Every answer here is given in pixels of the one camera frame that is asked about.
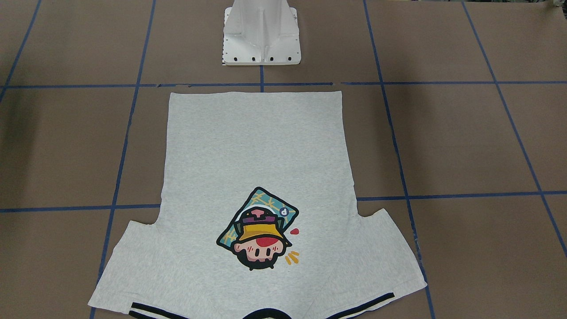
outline gray t-shirt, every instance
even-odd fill
[[[162,205],[89,305],[152,318],[348,318],[426,286],[357,213],[341,93],[171,94]]]

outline cartoon character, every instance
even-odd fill
[[[230,250],[250,270],[273,268],[278,257],[291,247],[284,234],[298,213],[297,208],[256,187],[217,244]]]

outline yellow bucket hat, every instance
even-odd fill
[[[274,224],[252,224],[244,225],[243,233],[238,238],[238,241],[246,241],[249,238],[256,237],[259,235],[267,235],[268,237],[277,237],[284,241],[284,237],[277,230]]]

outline brown table surface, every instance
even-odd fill
[[[341,90],[360,214],[429,283],[360,318],[565,318],[561,9],[289,2],[301,64],[262,68],[221,65],[231,0],[0,1],[0,317],[126,317],[87,301],[157,218],[170,92]]]

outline black striped trim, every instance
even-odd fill
[[[380,297],[378,297],[378,298],[376,298],[376,299],[374,299],[374,300],[370,300],[369,302],[364,303],[364,304],[362,304],[362,305],[360,305],[360,306],[358,306],[358,307],[350,308],[350,309],[348,309],[348,310],[345,310],[345,311],[341,311],[341,312],[339,312],[339,313],[336,313],[336,314],[334,314],[334,315],[328,317],[327,319],[339,319],[339,318],[343,318],[343,317],[346,317],[346,316],[348,316],[348,315],[350,315],[350,314],[357,313],[357,312],[361,312],[361,311],[363,311],[363,310],[365,310],[365,309],[368,309],[368,308],[370,308],[370,307],[372,307],[372,306],[374,306],[374,305],[377,305],[377,304],[381,303],[382,301],[385,301],[385,300],[388,300],[388,299],[391,299],[391,298],[394,298],[394,297],[395,297],[395,296],[393,295],[393,292],[389,292],[389,293],[387,293],[387,294],[385,294],[385,295],[383,295],[383,296],[380,296]]]
[[[189,318],[180,316],[180,315],[178,315],[178,314],[174,314],[174,313],[167,312],[167,311],[165,311],[165,310],[162,310],[162,309],[159,309],[159,308],[156,308],[156,307],[152,307],[152,306],[148,306],[148,305],[144,305],[144,304],[139,304],[139,303],[132,303],[132,308],[133,308],[133,309],[144,310],[144,311],[151,312],[151,313],[155,313],[155,314],[158,314],[158,315],[160,315],[160,316],[163,316],[163,317],[169,318],[169,319],[189,319]],[[144,316],[144,317],[135,317],[135,316],[132,315],[132,313],[135,313],[135,314],[137,314],[137,315]],[[131,316],[134,317],[134,318],[154,319],[154,318],[152,318],[152,317],[148,317],[148,316],[146,316],[146,315],[144,315],[144,314],[137,313],[137,312],[134,312],[134,311],[130,311],[129,315],[131,315]]]
[[[145,314],[141,314],[133,310],[130,310],[128,314],[136,319],[155,319],[154,317],[146,316]]]

